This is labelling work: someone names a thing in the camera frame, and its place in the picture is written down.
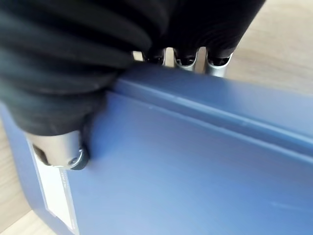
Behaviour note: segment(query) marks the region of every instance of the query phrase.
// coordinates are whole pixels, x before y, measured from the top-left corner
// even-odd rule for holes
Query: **black rubber sleeve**
[[[0,99],[24,131],[80,129],[132,51],[148,50],[169,24],[158,0],[100,2],[0,1]]]

